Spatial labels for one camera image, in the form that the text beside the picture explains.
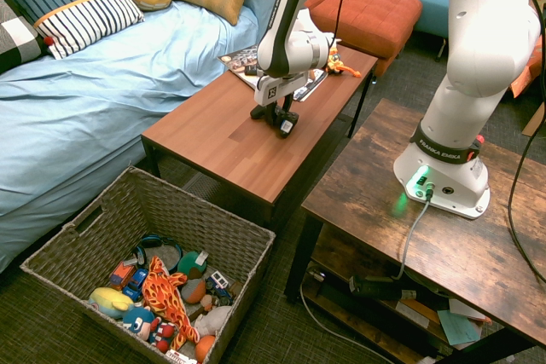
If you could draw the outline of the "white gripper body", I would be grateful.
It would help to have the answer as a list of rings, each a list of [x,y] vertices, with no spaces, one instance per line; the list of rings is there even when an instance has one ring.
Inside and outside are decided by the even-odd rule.
[[[308,81],[308,72],[301,72],[289,78],[262,76],[254,91],[254,100],[260,106],[267,106],[304,87]]]

